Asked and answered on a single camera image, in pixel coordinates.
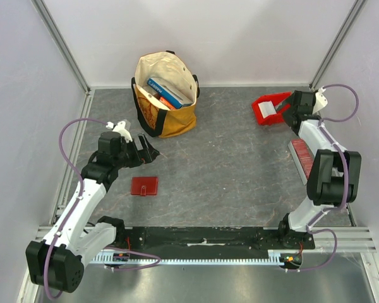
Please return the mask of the red plastic bin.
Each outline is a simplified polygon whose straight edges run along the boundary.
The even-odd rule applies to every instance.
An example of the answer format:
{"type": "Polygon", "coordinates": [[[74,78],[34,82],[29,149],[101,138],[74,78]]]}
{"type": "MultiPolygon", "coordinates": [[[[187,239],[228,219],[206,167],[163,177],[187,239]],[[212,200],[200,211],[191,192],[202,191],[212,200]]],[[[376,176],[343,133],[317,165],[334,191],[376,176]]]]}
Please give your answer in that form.
{"type": "Polygon", "coordinates": [[[282,114],[289,108],[289,104],[283,104],[292,92],[282,92],[263,95],[256,99],[251,107],[259,125],[269,126],[284,122],[282,114]]]}

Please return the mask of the red leather card holder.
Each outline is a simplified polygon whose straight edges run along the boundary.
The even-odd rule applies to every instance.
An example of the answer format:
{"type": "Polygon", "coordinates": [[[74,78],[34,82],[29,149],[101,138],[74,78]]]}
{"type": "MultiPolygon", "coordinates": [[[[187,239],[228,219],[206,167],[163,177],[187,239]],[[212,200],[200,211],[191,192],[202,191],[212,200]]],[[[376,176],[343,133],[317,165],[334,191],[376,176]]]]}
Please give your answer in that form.
{"type": "Polygon", "coordinates": [[[131,181],[131,195],[156,196],[158,192],[158,177],[133,177],[131,181]]]}

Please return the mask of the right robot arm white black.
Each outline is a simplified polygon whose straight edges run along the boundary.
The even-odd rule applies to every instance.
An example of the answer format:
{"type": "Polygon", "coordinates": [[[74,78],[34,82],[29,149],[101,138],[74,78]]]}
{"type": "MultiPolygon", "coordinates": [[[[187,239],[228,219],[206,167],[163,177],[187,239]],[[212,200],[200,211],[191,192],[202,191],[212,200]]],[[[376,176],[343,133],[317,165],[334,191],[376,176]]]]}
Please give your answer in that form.
{"type": "Polygon", "coordinates": [[[308,242],[312,228],[331,211],[342,210],[358,195],[361,154],[342,146],[328,132],[324,118],[315,112],[322,91],[294,91],[284,100],[285,123],[312,152],[314,159],[306,183],[306,197],[279,223],[278,244],[286,249],[308,242]]]}

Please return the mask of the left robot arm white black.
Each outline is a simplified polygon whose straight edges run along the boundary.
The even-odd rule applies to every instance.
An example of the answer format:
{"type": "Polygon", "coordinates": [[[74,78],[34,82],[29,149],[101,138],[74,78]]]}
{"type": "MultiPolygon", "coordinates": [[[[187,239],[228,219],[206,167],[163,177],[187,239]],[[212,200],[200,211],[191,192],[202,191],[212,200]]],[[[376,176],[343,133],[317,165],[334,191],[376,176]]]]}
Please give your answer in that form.
{"type": "Polygon", "coordinates": [[[97,150],[81,170],[71,201],[44,238],[26,248],[30,279],[41,285],[50,299],[72,293],[79,286],[85,268],[107,246],[118,248],[126,242],[123,221],[105,217],[84,233],[93,211],[105,197],[118,172],[153,162],[158,156],[144,134],[138,149],[128,131],[106,131],[98,139],[97,150]]]}

